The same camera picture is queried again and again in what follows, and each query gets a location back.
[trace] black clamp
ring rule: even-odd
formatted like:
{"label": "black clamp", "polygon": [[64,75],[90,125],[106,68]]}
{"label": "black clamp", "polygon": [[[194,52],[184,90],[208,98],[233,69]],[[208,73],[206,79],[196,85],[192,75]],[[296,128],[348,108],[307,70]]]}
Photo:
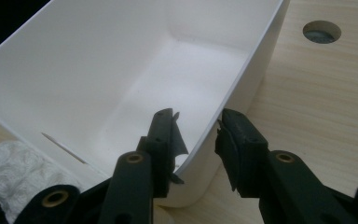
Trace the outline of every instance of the black clamp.
{"label": "black clamp", "polygon": [[358,190],[351,198],[324,186],[295,154],[269,151],[268,142],[243,114],[225,109],[215,152],[232,189],[260,198],[267,224],[358,223]]}
{"label": "black clamp", "polygon": [[173,173],[175,157],[187,153],[178,117],[170,108],[159,111],[136,151],[120,156],[111,178],[83,193],[68,185],[45,189],[15,224],[153,223],[153,198],[167,197],[172,182],[184,184]]}

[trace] wooden table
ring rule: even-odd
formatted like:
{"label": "wooden table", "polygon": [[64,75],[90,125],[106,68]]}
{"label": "wooden table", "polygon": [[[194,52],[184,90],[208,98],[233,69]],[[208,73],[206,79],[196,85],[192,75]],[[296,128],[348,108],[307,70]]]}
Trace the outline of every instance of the wooden table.
{"label": "wooden table", "polygon": [[[342,31],[332,44],[302,34],[310,21]],[[358,0],[291,0],[266,77],[248,117],[269,148],[296,153],[328,187],[358,187]],[[0,127],[0,141],[13,139]],[[176,223],[263,223],[258,200],[231,192],[221,167],[205,195],[168,208]]]}

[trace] container inner wall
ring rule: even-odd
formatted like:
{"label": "container inner wall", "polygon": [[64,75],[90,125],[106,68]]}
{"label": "container inner wall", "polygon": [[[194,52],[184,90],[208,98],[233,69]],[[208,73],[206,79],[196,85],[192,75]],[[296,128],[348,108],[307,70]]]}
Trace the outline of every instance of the container inner wall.
{"label": "container inner wall", "polygon": [[[181,113],[197,150],[278,4],[52,1],[0,47],[0,123],[91,185],[136,149],[160,109]],[[101,176],[82,175],[41,133]]]}

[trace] white tissue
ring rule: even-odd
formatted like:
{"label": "white tissue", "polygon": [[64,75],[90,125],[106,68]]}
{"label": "white tissue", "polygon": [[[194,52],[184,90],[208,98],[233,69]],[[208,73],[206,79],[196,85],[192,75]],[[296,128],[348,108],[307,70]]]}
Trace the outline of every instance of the white tissue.
{"label": "white tissue", "polygon": [[0,204],[9,223],[16,220],[38,192],[59,184],[81,187],[74,178],[22,142],[0,143]]}

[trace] white container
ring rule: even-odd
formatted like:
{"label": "white container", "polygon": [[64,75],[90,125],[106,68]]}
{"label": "white container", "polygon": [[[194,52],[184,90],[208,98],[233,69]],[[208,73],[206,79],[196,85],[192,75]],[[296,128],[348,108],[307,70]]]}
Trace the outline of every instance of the white container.
{"label": "white container", "polygon": [[189,205],[220,164],[215,122],[224,107],[248,108],[287,5],[53,0],[0,46],[0,124],[87,189],[136,149],[154,113],[171,107],[190,155],[177,160],[186,183],[158,203]]}

